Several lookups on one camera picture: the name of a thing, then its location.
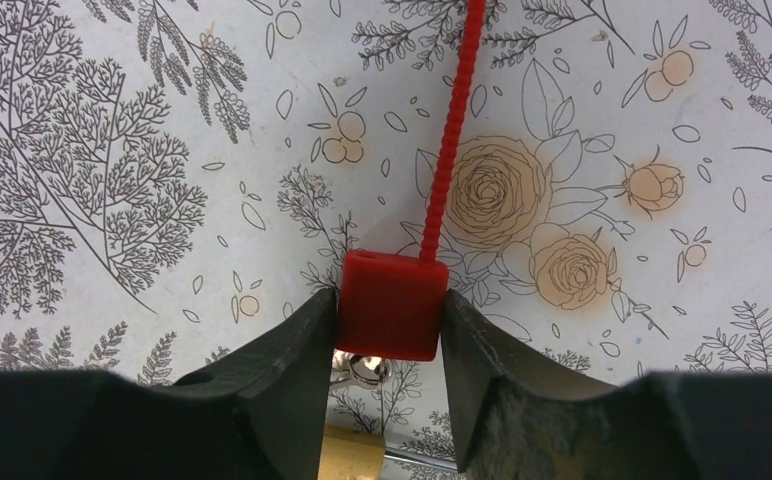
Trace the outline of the red cable lock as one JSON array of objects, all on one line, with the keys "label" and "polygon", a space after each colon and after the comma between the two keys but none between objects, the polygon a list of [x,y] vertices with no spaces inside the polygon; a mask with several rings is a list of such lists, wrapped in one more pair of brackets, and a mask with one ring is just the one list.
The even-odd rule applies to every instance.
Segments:
[{"label": "red cable lock", "polygon": [[439,158],[416,257],[355,249],[343,264],[335,347],[362,356],[431,361],[436,357],[449,269],[437,252],[452,171],[484,24],[486,3],[471,0]]}]

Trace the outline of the brass padlock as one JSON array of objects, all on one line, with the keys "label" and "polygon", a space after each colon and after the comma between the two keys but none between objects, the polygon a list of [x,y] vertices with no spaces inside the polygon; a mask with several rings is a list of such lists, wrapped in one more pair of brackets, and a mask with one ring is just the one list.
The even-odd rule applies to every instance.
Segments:
[{"label": "brass padlock", "polygon": [[388,447],[380,435],[324,427],[318,480],[378,479],[386,460],[457,474],[454,461]]}]

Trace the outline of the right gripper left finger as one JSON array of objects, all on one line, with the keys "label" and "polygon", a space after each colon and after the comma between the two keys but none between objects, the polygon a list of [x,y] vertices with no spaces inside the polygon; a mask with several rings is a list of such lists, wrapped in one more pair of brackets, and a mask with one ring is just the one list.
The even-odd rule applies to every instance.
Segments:
[{"label": "right gripper left finger", "polygon": [[170,386],[0,371],[0,479],[314,479],[337,297]]}]

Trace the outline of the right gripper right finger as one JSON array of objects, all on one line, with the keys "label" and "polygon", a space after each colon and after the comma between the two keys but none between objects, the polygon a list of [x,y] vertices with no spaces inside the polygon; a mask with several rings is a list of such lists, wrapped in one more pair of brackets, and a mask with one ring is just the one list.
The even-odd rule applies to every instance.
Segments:
[{"label": "right gripper right finger", "polygon": [[442,354],[470,479],[772,479],[772,373],[571,370],[449,292]]}]

